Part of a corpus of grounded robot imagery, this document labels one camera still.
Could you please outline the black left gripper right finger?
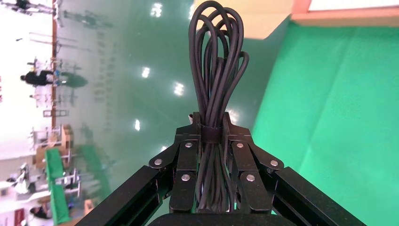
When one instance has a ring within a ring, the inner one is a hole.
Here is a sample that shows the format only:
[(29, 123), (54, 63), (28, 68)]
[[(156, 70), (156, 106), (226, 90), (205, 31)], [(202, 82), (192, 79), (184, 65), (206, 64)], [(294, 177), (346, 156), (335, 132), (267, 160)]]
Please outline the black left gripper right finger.
[(223, 116), (226, 159), (247, 226), (361, 226), (363, 222), (291, 167), (258, 147), (247, 128)]

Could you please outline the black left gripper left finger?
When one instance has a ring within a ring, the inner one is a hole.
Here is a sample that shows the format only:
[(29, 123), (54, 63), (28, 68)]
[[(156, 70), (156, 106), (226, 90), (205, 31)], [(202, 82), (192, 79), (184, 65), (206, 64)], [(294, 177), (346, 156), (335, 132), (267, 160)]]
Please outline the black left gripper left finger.
[(200, 114), (177, 128), (174, 143), (149, 160), (99, 205), (79, 226), (169, 226), (170, 217), (192, 213), (196, 206)]

